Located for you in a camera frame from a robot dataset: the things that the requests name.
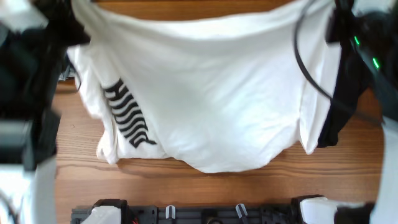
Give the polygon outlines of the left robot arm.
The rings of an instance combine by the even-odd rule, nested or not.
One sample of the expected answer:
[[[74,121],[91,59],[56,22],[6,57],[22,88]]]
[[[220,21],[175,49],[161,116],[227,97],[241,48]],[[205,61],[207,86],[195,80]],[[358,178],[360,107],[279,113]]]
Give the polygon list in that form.
[[[1,2],[2,223],[57,221],[52,102],[74,69],[67,49],[89,42],[70,1]]]

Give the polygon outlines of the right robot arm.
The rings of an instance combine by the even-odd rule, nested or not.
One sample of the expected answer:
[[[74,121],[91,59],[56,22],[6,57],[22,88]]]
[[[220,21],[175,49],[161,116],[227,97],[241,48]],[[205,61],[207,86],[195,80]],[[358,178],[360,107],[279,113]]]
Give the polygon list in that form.
[[[350,42],[359,67],[369,72],[381,106],[384,158],[370,223],[397,223],[397,1],[372,1],[363,14],[354,1],[336,1],[327,42]]]

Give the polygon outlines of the white t-shirt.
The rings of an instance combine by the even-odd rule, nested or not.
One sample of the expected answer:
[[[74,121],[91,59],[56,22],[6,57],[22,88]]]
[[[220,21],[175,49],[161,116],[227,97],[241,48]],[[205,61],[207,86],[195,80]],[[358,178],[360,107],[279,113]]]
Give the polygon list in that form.
[[[300,56],[332,93],[340,48],[324,40],[331,1],[195,21],[148,21],[73,1],[91,40],[68,56],[85,108],[104,126],[97,157],[173,157],[217,173],[263,167],[295,142],[311,154],[330,104],[295,59],[304,7]]]

